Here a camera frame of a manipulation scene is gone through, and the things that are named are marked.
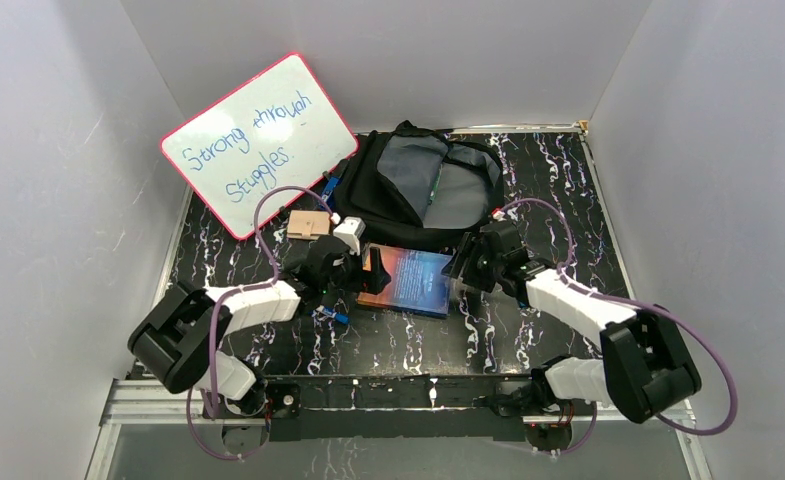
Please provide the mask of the black student backpack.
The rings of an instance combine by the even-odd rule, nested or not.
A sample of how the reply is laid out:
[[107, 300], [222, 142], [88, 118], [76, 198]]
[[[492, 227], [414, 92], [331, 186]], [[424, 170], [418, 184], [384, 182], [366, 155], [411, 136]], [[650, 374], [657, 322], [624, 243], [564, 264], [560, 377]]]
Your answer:
[[[428, 197], [439, 164], [439, 192]], [[439, 251], [485, 225], [505, 202], [504, 163], [490, 146], [453, 140], [409, 121], [358, 138], [334, 192], [335, 211], [365, 223], [363, 239]]]

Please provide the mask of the blue orange paperback book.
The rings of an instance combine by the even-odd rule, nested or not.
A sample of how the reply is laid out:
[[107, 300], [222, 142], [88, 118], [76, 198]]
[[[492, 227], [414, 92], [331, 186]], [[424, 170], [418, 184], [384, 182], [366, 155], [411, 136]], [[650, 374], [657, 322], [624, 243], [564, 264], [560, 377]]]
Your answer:
[[443, 269], [451, 255], [377, 245], [390, 283], [380, 294], [360, 293], [361, 307], [445, 318], [449, 313], [451, 283]]

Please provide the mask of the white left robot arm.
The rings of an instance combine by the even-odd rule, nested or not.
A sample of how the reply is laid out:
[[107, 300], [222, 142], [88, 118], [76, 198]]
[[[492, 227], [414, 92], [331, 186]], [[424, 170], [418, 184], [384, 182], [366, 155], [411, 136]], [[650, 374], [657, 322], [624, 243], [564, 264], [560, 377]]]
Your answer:
[[390, 281], [379, 248], [354, 249], [324, 235], [272, 281], [225, 289], [177, 283], [133, 330], [127, 348], [169, 392], [203, 390], [254, 416], [267, 400], [263, 378], [220, 351], [226, 336], [314, 311], [330, 314], [330, 294], [379, 294]]

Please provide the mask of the green comic paperback book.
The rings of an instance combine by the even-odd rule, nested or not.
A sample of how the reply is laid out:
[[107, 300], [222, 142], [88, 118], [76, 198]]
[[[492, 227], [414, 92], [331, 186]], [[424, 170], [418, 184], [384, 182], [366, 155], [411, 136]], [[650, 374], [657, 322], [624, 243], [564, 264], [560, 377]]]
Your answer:
[[431, 205], [439, 192], [440, 182], [441, 182], [441, 175], [444, 163], [439, 164], [439, 168], [437, 169], [436, 175], [434, 177], [434, 181], [431, 187], [431, 191], [428, 197], [428, 204]]

